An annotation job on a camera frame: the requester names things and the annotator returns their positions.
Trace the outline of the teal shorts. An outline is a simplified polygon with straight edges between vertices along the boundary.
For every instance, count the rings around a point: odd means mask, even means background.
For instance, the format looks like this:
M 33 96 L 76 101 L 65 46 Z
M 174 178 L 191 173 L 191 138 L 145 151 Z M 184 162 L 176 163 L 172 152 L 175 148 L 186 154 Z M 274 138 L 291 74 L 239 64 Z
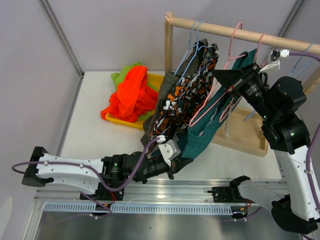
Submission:
M 176 158 L 178 164 L 193 162 L 208 147 L 218 129 L 226 121 L 220 122 L 219 119 L 232 98 L 237 101 L 240 97 L 232 97 L 221 86 L 195 118 L 197 120 L 200 117 L 200 120 L 187 131 L 176 134 L 177 144 L 181 150 L 181 154 Z

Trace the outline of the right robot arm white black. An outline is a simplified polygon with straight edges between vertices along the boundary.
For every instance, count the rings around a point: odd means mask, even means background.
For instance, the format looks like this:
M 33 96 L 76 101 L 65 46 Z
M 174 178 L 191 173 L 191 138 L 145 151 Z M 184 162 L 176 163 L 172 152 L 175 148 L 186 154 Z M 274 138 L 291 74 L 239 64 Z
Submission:
M 316 231 L 320 190 L 311 163 L 313 143 L 306 124 L 296 114 L 307 99 L 302 83 L 283 76 L 268 86 L 267 74 L 255 63 L 237 70 L 214 70 L 213 76 L 230 95 L 243 97 L 262 117 L 261 130 L 289 190 L 287 195 L 277 193 L 243 175 L 229 183 L 229 198 L 260 205 L 284 231 L 302 235 Z

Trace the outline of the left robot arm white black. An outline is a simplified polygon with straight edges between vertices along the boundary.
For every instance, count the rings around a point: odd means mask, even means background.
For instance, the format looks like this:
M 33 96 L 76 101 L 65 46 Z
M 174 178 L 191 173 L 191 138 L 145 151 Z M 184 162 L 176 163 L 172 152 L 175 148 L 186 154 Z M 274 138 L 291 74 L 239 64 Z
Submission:
M 181 150 L 168 143 L 159 145 L 159 154 L 148 157 L 140 151 L 97 159 L 62 158 L 36 146 L 22 184 L 29 187 L 66 186 L 103 200 L 109 192 L 123 190 L 130 181 L 146 184 L 149 178 L 167 173 L 173 178 Z

